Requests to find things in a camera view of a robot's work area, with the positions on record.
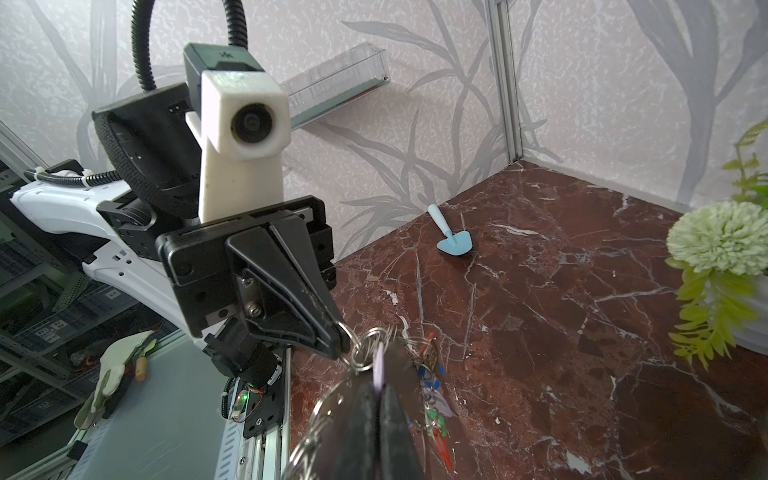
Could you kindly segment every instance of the green flower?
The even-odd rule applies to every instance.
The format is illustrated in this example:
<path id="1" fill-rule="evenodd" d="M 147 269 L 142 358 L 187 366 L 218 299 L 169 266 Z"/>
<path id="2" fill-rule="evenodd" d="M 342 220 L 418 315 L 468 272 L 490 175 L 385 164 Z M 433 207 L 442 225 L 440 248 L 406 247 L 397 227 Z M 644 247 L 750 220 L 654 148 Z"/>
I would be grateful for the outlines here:
<path id="1" fill-rule="evenodd" d="M 667 249 L 696 273 L 760 275 L 768 268 L 768 210 L 736 202 L 700 208 L 670 228 Z"/>

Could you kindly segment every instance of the red wire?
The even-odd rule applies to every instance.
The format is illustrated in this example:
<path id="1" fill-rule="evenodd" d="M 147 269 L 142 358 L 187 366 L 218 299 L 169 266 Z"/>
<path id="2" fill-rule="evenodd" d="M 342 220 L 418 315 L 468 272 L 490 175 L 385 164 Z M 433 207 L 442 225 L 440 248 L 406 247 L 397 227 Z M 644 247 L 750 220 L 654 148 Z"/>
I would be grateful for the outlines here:
<path id="1" fill-rule="evenodd" d="M 435 443 L 437 443 L 437 449 L 442 455 L 442 460 L 445 462 L 445 466 L 449 470 L 453 470 L 453 464 L 451 463 L 451 454 L 448 453 L 448 443 L 442 437 L 442 433 L 439 429 L 433 429 L 432 434 L 435 436 Z"/>
<path id="2" fill-rule="evenodd" d="M 427 337 L 427 342 L 431 342 L 432 339 L 434 339 L 434 338 L 435 338 L 435 333 L 434 332 L 430 333 L 429 336 Z M 429 348 L 429 343 L 424 345 L 424 348 L 422 348 L 422 356 L 424 356 L 424 354 L 427 352 L 428 348 Z"/>
<path id="3" fill-rule="evenodd" d="M 253 390 L 254 392 L 258 392 L 259 394 L 261 394 L 261 397 L 259 397 L 259 402 L 256 404 L 256 406 L 250 410 L 250 413 L 246 415 L 246 417 L 241 422 L 238 422 L 237 420 L 235 420 L 235 423 L 245 423 L 245 421 L 248 420 L 248 418 L 250 418 L 250 416 L 253 415 L 253 413 L 259 409 L 259 405 L 261 405 L 261 401 L 264 400 L 264 392 L 262 392 L 261 390 L 251 389 L 250 387 L 248 389 Z"/>

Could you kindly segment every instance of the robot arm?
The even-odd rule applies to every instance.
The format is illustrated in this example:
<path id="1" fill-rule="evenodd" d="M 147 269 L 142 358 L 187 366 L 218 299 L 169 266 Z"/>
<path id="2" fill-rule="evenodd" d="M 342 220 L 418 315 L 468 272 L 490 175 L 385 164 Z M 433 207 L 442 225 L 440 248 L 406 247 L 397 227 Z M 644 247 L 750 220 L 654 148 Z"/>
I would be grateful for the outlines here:
<path id="1" fill-rule="evenodd" d="M 223 374 L 261 386 L 273 374 L 260 363 L 265 345 L 329 358 L 349 350 L 329 294 L 332 233 L 322 201 L 283 202 L 290 113 L 280 86 L 245 48 L 190 44 L 184 53 L 189 88 L 94 112 L 125 180 L 89 188 L 35 181 L 12 201 L 44 231 L 107 240 L 83 263 L 87 275 L 176 324 Z M 189 159 L 179 157 L 196 151 L 192 182 Z M 167 168 L 158 173 L 160 162 Z M 175 184 L 166 174 L 174 169 L 183 172 Z M 198 182 L 198 218 L 185 218 Z"/>

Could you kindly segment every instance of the camera lens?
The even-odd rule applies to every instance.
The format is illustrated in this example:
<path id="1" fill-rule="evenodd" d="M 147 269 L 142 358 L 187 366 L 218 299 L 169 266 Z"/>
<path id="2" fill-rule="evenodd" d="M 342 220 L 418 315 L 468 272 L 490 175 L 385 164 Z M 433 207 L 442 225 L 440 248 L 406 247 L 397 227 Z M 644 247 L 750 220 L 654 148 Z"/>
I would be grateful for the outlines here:
<path id="1" fill-rule="evenodd" d="M 255 144 L 272 131 L 272 115 L 264 104 L 242 107 L 232 119 L 232 132 L 242 141 Z"/>

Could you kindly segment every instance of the blue toy shovel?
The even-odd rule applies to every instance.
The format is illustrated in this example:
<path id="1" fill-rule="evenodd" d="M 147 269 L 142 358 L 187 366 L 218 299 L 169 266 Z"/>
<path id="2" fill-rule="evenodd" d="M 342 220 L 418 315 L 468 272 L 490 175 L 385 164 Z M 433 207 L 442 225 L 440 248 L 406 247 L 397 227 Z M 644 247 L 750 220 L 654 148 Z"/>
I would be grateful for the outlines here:
<path id="1" fill-rule="evenodd" d="M 448 226 L 448 222 L 445 221 L 445 217 L 442 216 L 440 209 L 435 204 L 427 207 L 427 211 L 435 223 L 437 223 L 440 231 L 447 237 L 445 240 L 440 240 L 437 243 L 437 247 L 440 250 L 450 255 L 463 255 L 472 249 L 472 238 L 469 237 L 468 231 L 464 230 L 454 235 Z"/>

